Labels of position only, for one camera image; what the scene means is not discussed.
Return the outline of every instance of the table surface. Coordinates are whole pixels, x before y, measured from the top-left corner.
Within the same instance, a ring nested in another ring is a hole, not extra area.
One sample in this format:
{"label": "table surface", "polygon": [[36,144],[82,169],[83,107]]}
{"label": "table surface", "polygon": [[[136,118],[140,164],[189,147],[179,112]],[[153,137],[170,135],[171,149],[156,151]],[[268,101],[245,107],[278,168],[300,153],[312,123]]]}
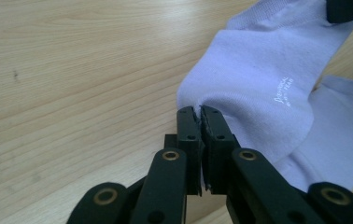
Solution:
{"label": "table surface", "polygon": [[[91,187],[146,175],[176,91],[253,1],[0,0],[0,223],[65,223]],[[326,74],[353,78],[353,34]],[[188,223],[231,223],[224,197]]]}

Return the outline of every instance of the wood grain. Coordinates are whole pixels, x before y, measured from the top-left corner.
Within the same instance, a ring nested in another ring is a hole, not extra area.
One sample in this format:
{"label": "wood grain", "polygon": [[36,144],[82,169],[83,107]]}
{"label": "wood grain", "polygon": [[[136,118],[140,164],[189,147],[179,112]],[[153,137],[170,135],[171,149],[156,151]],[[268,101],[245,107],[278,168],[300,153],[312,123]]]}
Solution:
{"label": "wood grain", "polygon": [[[252,3],[0,0],[0,223],[65,223],[92,186],[144,176],[180,81]],[[353,34],[325,73],[353,78]],[[189,200],[189,223],[230,223],[224,198]]]}

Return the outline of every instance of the metal rivet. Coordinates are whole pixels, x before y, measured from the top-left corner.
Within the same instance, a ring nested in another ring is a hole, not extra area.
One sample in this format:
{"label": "metal rivet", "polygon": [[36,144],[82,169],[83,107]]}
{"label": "metal rivet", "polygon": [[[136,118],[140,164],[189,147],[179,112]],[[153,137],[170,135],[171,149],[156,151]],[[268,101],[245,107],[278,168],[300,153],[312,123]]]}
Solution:
{"label": "metal rivet", "polygon": [[175,151],[166,151],[162,154],[162,158],[167,161],[175,161],[179,158],[179,153]]}
{"label": "metal rivet", "polygon": [[331,203],[335,203],[338,205],[348,205],[351,203],[350,198],[339,189],[324,188],[321,190],[321,194],[326,200],[330,201]]}
{"label": "metal rivet", "polygon": [[240,152],[239,156],[247,161],[255,161],[257,159],[257,156],[255,153],[251,152],[251,151],[242,151]]}
{"label": "metal rivet", "polygon": [[[106,193],[110,193],[110,196],[104,198]],[[107,205],[115,202],[116,198],[118,198],[118,192],[115,189],[106,188],[98,190],[98,192],[94,195],[93,200],[98,205]]]}

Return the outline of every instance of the folded sock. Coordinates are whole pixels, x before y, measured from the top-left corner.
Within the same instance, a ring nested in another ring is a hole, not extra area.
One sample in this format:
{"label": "folded sock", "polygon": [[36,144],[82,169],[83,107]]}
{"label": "folded sock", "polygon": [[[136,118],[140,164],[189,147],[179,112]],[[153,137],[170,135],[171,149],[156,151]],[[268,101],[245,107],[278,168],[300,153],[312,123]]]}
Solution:
{"label": "folded sock", "polygon": [[319,181],[353,189],[353,80],[324,77],[309,102],[313,126],[278,168],[291,185],[302,190]]}
{"label": "folded sock", "polygon": [[283,160],[310,131],[308,95],[352,30],[353,22],[326,21],[324,0],[260,1],[217,33],[177,106],[219,109],[242,147]]}

